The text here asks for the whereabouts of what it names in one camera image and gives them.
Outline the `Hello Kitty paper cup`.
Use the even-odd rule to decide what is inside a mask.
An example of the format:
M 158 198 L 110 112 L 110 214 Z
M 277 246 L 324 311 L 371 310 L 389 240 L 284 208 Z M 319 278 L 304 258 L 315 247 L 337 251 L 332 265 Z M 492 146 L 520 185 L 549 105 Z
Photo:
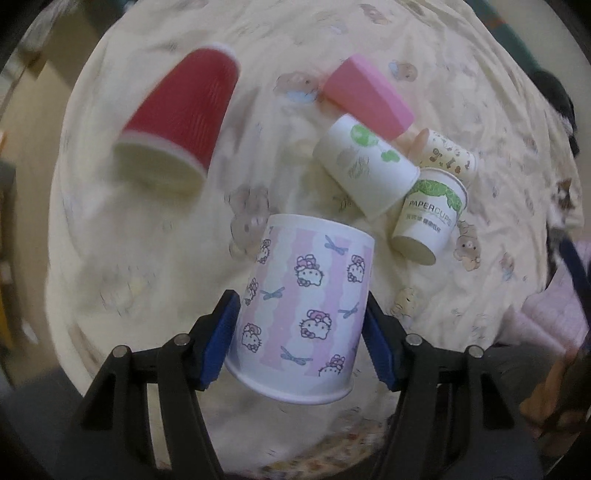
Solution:
M 346 397 L 370 290 L 375 240 L 352 226 L 276 214 L 242 296 L 225 366 L 287 403 Z

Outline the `white Papercups green print cup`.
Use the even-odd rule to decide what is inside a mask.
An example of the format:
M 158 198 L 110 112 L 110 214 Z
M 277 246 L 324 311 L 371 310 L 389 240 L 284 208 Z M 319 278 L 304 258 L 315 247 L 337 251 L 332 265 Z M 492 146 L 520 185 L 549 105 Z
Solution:
M 406 259 L 432 266 L 444 251 L 468 203 L 464 184 L 451 173 L 424 168 L 407 194 L 391 238 Z

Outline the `white cup green tree print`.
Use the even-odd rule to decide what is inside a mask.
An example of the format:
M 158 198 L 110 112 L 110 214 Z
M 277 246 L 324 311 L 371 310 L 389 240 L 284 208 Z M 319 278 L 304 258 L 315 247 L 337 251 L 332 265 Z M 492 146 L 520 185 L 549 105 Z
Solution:
M 420 177 L 419 167 L 349 114 L 332 124 L 312 155 L 370 220 L 400 202 Z

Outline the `red ribbed paper cup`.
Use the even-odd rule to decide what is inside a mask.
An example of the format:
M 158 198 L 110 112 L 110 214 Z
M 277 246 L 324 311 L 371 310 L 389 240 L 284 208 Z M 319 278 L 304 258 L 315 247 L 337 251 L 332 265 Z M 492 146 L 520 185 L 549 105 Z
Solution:
M 172 192 L 197 192 L 239 75 L 235 52 L 226 45 L 188 53 L 149 92 L 114 142 L 120 174 Z

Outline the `small cartoon print paper cup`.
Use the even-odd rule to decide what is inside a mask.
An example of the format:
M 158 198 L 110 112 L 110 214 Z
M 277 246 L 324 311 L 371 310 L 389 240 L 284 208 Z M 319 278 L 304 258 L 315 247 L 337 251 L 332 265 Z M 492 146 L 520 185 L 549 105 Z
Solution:
M 417 138 L 418 163 L 451 173 L 469 187 L 478 173 L 478 157 L 446 136 L 424 129 Z

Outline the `pink cup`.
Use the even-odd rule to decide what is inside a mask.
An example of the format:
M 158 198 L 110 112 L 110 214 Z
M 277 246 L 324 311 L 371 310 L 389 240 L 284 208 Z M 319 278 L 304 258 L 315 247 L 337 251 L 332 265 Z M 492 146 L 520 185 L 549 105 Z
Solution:
M 322 93 L 385 140 L 397 139 L 415 121 L 396 88 L 361 54 L 342 62 L 322 84 Z

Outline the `cream cartoon print duvet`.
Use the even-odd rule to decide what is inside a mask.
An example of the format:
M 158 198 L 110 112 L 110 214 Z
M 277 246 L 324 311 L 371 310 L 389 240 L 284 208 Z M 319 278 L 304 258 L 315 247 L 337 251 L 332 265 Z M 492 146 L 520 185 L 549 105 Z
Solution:
M 222 468 L 315 479 L 398 403 L 361 340 L 374 296 L 432 345 L 491 346 L 584 216 L 557 111 L 464 1 L 141 1 L 66 108 L 47 319 L 85 392 L 240 297 L 199 397 Z

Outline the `black clothes pile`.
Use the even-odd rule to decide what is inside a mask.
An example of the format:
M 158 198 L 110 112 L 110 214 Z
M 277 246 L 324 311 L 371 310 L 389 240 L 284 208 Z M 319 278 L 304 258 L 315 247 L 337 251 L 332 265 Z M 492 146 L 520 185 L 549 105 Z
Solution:
M 532 82 L 550 105 L 558 112 L 567 133 L 573 156 L 577 157 L 580 148 L 576 140 L 577 123 L 574 104 L 560 80 L 546 70 L 536 70 L 531 75 Z

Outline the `teal headboard cushion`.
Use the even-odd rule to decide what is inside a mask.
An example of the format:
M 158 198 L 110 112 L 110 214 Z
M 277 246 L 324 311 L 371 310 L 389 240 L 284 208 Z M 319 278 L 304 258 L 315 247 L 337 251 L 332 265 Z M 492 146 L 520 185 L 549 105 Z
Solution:
M 513 60 L 530 77 L 543 72 L 522 39 L 508 25 L 498 11 L 486 0 L 466 0 L 478 19 L 485 25 L 495 40 L 510 54 Z

